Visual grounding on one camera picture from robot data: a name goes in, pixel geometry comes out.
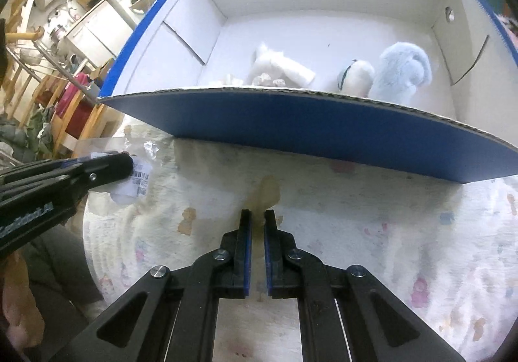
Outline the light blue fluffy sock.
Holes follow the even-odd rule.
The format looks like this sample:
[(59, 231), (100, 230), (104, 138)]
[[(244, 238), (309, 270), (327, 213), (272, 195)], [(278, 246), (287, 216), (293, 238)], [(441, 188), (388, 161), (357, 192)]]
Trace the light blue fluffy sock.
[(368, 98), (392, 104), (410, 105), (416, 92), (432, 83), (427, 53), (409, 42), (396, 42), (380, 55)]

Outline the wooden yellow rack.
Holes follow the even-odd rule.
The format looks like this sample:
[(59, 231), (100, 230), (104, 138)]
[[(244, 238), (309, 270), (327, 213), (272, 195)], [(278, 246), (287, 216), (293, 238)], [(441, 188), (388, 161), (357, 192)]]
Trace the wooden yellow rack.
[(27, 77), (11, 101), (1, 105), (1, 142), (24, 163), (78, 154), (78, 142), (114, 133), (116, 111), (92, 104), (74, 84), (54, 71), (30, 91)]

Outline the clear plastic bag with label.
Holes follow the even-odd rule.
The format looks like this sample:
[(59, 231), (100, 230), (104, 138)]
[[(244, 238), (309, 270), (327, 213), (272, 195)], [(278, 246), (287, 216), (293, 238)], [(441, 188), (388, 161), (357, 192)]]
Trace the clear plastic bag with label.
[(101, 167), (90, 171), (96, 192), (110, 195), (119, 207), (150, 204), (175, 177), (178, 165), (164, 138), (112, 137), (80, 140), (75, 148), (79, 160)]

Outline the white patterned bed blanket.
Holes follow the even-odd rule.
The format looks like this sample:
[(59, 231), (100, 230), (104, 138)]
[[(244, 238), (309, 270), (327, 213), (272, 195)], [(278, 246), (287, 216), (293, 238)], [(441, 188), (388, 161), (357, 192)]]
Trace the white patterned bed blanket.
[(297, 304), (267, 295), (262, 215), (325, 264), (366, 267), (468, 361), (491, 357), (517, 317), (517, 180), (455, 184), (354, 163), (172, 138), (145, 125), (82, 141), (80, 155), (144, 160), (134, 198), (93, 192), (83, 238), (114, 302), (149, 268), (186, 267), (253, 214), (250, 295), (223, 301), (217, 361), (298, 361)]

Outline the white kitchen cabinet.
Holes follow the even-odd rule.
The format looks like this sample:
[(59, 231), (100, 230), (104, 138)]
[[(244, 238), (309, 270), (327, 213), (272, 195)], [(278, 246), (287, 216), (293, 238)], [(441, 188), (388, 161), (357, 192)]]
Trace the white kitchen cabinet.
[(103, 2), (79, 19), (65, 40), (75, 53), (100, 67), (118, 57), (131, 35), (132, 27), (108, 2)]

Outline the white sock dark trim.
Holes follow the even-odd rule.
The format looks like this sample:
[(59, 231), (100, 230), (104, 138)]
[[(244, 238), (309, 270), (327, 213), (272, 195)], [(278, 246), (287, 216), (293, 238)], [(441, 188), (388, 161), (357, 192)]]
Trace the white sock dark trim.
[(352, 60), (338, 83), (340, 93), (367, 97), (375, 75), (374, 67), (366, 60)]

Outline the cream scrunchie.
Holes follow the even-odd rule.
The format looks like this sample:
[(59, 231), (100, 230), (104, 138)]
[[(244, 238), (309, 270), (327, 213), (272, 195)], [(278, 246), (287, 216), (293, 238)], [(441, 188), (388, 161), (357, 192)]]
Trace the cream scrunchie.
[(264, 88), (284, 88), (286, 86), (285, 80), (282, 78), (273, 78), (267, 73), (261, 73), (252, 80), (252, 85)]

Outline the white rolled sock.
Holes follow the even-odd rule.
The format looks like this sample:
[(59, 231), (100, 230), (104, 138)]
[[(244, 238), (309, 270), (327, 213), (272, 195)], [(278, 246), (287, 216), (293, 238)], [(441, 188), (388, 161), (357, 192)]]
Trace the white rolled sock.
[(246, 84), (252, 85), (255, 76), (267, 73), (273, 78), (285, 80), (285, 88), (305, 89), (316, 78), (312, 69), (285, 56), (281, 51), (269, 48), (262, 42), (255, 51), (255, 60), (246, 78)]

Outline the blue white cardboard box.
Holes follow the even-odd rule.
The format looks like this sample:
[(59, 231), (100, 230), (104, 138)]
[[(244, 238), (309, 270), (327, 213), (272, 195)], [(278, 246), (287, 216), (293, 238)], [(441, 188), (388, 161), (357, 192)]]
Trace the blue white cardboard box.
[[(516, 29), (514, 0), (155, 0), (99, 97), (181, 138), (482, 181), (517, 172)], [(316, 78), (246, 84), (262, 42)], [(432, 68), (410, 105), (340, 93), (396, 42)]]

